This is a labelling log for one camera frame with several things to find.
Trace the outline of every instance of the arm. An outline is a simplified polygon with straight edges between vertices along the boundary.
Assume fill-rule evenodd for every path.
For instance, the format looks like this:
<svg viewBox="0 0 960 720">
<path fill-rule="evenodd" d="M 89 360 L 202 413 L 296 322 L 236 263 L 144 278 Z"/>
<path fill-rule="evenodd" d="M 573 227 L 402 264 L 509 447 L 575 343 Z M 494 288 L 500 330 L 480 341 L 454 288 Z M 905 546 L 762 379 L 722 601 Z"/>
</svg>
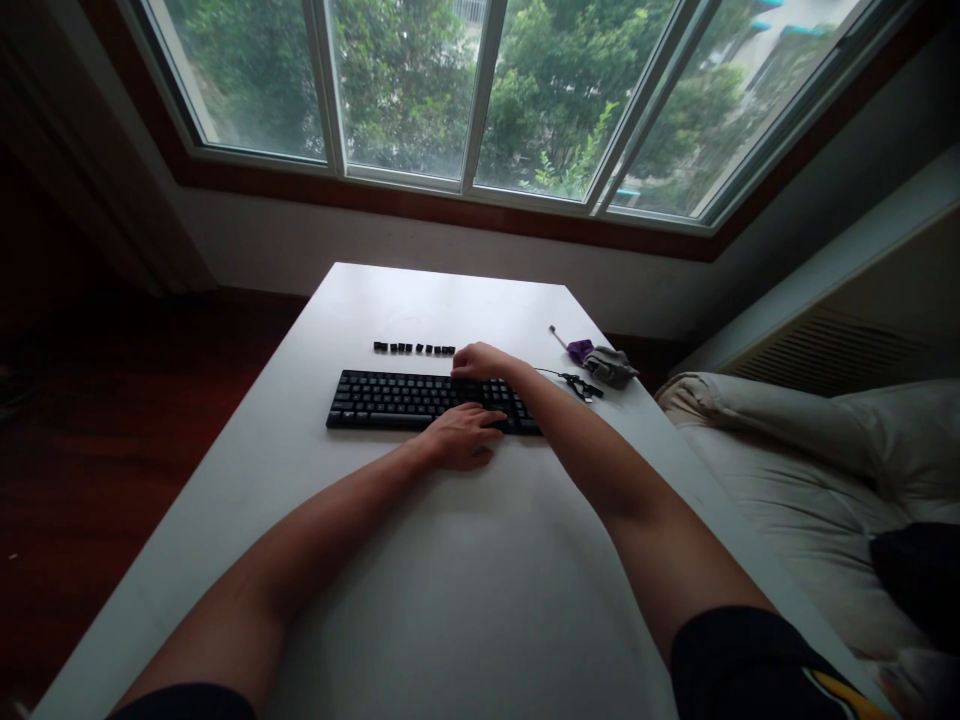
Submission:
<svg viewBox="0 0 960 720">
<path fill-rule="evenodd" d="M 477 403 L 448 410 L 420 436 L 321 490 L 274 525 L 200 598 L 117 708 L 171 685 L 212 683 L 261 715 L 297 612 L 343 567 L 427 472 L 490 462 L 485 428 L 504 415 Z"/>
<path fill-rule="evenodd" d="M 523 398 L 620 555 L 660 655 L 705 610 L 776 612 L 696 513 L 619 433 L 530 365 L 484 343 L 453 358 L 453 377 L 506 380 Z"/>
</svg>

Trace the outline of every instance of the window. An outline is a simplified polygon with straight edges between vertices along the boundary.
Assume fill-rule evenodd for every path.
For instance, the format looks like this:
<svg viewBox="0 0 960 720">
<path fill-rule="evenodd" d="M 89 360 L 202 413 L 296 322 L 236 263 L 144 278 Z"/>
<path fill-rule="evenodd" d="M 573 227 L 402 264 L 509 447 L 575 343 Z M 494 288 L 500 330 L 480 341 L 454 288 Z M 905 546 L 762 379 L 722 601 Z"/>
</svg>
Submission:
<svg viewBox="0 0 960 720">
<path fill-rule="evenodd" d="M 118 2 L 196 156 L 700 236 L 917 4 Z"/>
</svg>

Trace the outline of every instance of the gray cloth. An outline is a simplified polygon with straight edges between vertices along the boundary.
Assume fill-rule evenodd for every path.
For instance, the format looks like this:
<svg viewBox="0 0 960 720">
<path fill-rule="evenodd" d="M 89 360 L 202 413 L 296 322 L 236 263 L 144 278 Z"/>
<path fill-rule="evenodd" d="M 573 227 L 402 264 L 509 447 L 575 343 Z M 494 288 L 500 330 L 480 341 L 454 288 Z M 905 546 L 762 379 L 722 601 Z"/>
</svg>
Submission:
<svg viewBox="0 0 960 720">
<path fill-rule="evenodd" d="M 587 355 L 583 367 L 597 380 L 617 390 L 623 390 L 638 374 L 630 367 L 630 361 L 622 350 L 613 350 L 603 345 L 594 348 L 593 352 Z"/>
</svg>

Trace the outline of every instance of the purple object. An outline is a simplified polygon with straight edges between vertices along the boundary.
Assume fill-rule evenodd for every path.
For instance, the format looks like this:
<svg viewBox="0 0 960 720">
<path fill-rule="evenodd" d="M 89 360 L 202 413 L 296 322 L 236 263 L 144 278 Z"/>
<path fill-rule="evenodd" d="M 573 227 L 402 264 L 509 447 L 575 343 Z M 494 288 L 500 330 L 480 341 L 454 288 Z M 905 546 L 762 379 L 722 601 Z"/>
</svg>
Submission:
<svg viewBox="0 0 960 720">
<path fill-rule="evenodd" d="M 576 361 L 577 365 L 583 365 L 587 355 L 593 352 L 593 343 L 589 340 L 576 340 L 567 345 L 567 352 L 570 353 L 570 357 Z"/>
</svg>

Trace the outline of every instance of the black keyboard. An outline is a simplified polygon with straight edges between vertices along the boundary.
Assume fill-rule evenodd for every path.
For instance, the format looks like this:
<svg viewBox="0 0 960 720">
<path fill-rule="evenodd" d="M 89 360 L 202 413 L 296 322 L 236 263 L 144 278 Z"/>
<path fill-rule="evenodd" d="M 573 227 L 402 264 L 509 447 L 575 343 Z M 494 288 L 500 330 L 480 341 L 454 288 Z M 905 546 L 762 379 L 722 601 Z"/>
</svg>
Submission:
<svg viewBox="0 0 960 720">
<path fill-rule="evenodd" d="M 327 427 L 423 430 L 449 408 L 466 402 L 506 413 L 506 420 L 493 425 L 505 433 L 541 434 L 520 396 L 503 380 L 366 370 L 344 370 L 340 375 Z"/>
</svg>

